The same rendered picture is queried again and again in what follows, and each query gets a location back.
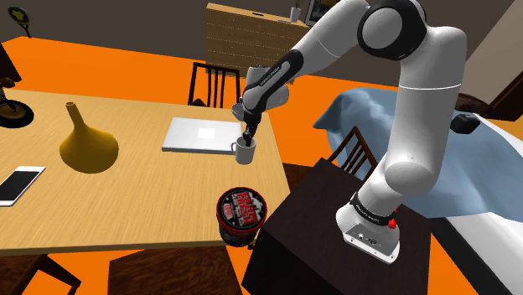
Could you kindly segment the white mug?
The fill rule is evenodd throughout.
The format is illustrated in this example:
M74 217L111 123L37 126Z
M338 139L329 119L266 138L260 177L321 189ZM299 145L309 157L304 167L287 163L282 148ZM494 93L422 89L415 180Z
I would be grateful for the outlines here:
M230 149L234 153L235 160L239 164L250 164L253 160L256 149L256 139L252 138L251 144L247 145L245 138L240 136L230 145Z

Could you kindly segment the dark wooden chair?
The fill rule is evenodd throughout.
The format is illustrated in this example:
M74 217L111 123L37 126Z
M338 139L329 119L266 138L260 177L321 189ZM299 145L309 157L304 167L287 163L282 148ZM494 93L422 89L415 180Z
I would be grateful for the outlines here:
M150 249L110 262L108 295L242 295L224 246Z
M378 162L375 160L374 155L370 151L370 148L368 147L357 126L353 126L342 143L330 155L328 161L332 163L344 151L347 144L353 137L356 138L355 145L353 146L349 155L346 157L345 161L339 167L345 172L355 176L362 165L365 162L368 162L370 167L363 178L363 181L366 181L372 175L373 171L377 167Z
M195 87L198 69L205 69L207 74L207 101L203 102L201 99L195 99ZM241 100L241 85L240 85L240 71L238 69L226 68L218 65L204 64L194 62L191 72L191 81L189 85L189 106L206 106L214 108L223 108L225 100L225 78L228 74L234 76L235 79L235 103Z
M70 286L67 295L75 295L81 280L47 254L0 256L0 295L22 295L37 271L42 271Z

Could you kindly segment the silver closed laptop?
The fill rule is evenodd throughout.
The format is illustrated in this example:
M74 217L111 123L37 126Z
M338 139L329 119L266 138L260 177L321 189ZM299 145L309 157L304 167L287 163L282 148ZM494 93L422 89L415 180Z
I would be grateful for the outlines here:
M231 144L241 135L239 122L174 117L163 152L233 154Z

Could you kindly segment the light wooden dresser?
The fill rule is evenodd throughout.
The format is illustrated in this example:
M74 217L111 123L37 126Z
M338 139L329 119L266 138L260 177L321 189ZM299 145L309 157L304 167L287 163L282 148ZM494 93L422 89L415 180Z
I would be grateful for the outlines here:
M238 69L244 77L252 65L275 64L308 31L300 20L208 3L205 61Z

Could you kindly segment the black tub with red label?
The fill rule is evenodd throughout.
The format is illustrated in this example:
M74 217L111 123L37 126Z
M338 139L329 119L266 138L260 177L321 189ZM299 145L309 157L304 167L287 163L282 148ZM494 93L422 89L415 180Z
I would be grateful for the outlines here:
M216 205L223 241L234 247L252 243L267 218L267 203L254 189L236 187L225 191Z

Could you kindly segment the dark robot stand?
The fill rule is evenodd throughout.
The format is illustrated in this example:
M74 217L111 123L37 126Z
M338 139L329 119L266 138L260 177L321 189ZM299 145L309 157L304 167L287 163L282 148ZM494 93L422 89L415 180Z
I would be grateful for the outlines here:
M427 295L425 217L399 207L401 248L390 265L344 241L335 213L361 185L319 159L260 229L243 287L251 295Z

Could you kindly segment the light wooden table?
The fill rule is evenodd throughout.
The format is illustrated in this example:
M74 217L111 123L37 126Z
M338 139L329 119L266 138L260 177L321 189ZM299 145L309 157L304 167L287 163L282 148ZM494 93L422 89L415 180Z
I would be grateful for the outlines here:
M219 246L219 197L233 187L259 192L274 211L289 187L268 116L256 132L253 161L231 155L171 153L162 149L175 117L232 121L228 109L8 90L34 111L20 129L0 129L0 181L19 166L42 174L16 204L0 207L0 256ZM73 101L91 127L119 144L103 173L79 173L60 158L73 128Z

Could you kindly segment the yellow funnel-shaped vase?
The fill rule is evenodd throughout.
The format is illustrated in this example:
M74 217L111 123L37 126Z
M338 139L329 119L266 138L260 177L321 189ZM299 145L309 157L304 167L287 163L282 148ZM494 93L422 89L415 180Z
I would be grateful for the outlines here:
M74 128L60 144L65 164L81 173L101 173L117 160L119 145L109 133L89 127L73 101L65 104Z

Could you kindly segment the small black box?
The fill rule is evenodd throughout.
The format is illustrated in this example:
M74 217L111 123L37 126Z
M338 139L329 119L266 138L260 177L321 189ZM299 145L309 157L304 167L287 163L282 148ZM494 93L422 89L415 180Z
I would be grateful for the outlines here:
M481 121L474 114L458 114L450 123L450 129L458 134L470 134Z

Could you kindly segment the black desk lamp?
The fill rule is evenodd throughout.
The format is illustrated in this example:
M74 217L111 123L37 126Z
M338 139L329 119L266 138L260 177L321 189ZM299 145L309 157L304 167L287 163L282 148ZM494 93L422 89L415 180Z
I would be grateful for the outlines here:
M29 106L6 97L4 89L13 88L21 80L7 51L0 43L0 127L26 127L34 119L34 112Z

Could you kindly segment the white phone with black screen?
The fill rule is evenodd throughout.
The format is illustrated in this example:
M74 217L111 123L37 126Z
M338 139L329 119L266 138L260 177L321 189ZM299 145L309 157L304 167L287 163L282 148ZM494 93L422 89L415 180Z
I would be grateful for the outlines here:
M14 205L45 170L41 166L19 166L0 183L0 207Z

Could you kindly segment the black and yellow racket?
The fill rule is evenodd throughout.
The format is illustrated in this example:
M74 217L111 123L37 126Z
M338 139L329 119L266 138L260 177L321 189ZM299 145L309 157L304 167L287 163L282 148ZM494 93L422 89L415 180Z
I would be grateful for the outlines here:
M8 14L20 27L23 28L28 38L31 38L31 34L28 30L30 25L30 17L27 11L21 7L11 6L8 7Z

